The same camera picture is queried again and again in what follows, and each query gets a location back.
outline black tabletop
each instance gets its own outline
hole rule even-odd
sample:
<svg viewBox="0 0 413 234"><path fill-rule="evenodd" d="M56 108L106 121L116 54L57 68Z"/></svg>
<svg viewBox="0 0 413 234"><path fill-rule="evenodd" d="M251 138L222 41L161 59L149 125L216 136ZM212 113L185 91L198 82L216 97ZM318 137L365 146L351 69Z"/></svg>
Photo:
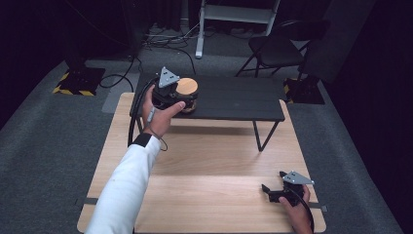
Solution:
<svg viewBox="0 0 413 234"><path fill-rule="evenodd" d="M180 77L197 81L199 94L195 111L179 113L175 118L275 122L285 119L271 79L201 75ZM140 75L133 103L152 78L155 74Z"/></svg>

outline white jacket sleeve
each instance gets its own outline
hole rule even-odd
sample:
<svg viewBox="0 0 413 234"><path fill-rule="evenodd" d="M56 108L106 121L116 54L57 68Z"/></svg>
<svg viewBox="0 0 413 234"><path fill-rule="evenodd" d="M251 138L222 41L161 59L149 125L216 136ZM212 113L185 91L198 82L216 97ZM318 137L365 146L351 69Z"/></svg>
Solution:
<svg viewBox="0 0 413 234"><path fill-rule="evenodd" d="M85 233L132 233L160 149L154 136L146 146L129 147L103 188Z"/></svg>

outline wooden table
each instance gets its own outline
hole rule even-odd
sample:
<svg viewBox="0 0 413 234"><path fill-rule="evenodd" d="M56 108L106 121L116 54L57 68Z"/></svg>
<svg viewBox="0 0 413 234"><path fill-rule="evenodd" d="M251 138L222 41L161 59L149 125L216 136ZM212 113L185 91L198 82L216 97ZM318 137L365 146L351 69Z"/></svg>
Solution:
<svg viewBox="0 0 413 234"><path fill-rule="evenodd" d="M97 164L88 198L98 198L127 151L133 94L122 94ZM282 190L279 171L309 176L285 104L285 121L267 148L255 146L250 122L172 119L150 177L135 232L231 233L290 232L287 216L278 203L270 203L264 183ZM273 127L258 122L262 136ZM313 185L311 202L317 202ZM78 222L84 232L94 205L85 204ZM325 230L319 209L312 209L316 232Z"/></svg>

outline yellow and black tape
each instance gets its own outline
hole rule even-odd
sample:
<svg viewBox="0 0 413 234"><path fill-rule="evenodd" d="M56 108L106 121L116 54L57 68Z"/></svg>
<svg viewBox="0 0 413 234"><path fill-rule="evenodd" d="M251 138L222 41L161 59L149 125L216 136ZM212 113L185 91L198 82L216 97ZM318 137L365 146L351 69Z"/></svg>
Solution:
<svg viewBox="0 0 413 234"><path fill-rule="evenodd" d="M64 89L62 85L67 81L67 78L69 77L69 72L66 71L64 75L61 77L60 81L56 85L56 87L53 90L53 94L64 94L64 95L80 95L80 96L95 96L96 91L89 91L89 90L79 90L79 89Z"/></svg>

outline person's hand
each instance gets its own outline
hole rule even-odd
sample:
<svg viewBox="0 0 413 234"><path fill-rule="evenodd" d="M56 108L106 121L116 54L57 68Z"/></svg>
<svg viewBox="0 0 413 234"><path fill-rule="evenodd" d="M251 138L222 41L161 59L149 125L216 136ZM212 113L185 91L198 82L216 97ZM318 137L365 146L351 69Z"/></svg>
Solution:
<svg viewBox="0 0 413 234"><path fill-rule="evenodd" d="M148 126L147 120L149 113L152 110L152 107L154 104L152 103L152 94L153 90L155 88L155 85L152 85L148 91L146 92L145 95L145 101L143 102L142 105L142 118L143 118L143 124L145 126L145 129L143 130L144 133L153 135L157 138L161 138L168 130L170 126L170 119L179 111L181 111L185 107L185 102L180 101L177 102L176 104L168 107L165 110L160 110L155 108L155 113L152 117L152 121L149 123L150 126Z"/></svg>
<svg viewBox="0 0 413 234"><path fill-rule="evenodd" d="M303 184L303 189L303 200L308 205L310 201L310 190L305 184ZM300 203L297 206L292 207L291 204L289 204L288 200L286 200L286 198L280 197L279 200L286 213L288 214L289 221L291 222L291 225L297 234L313 233L313 231L311 230L307 211L304 208L303 204Z"/></svg>

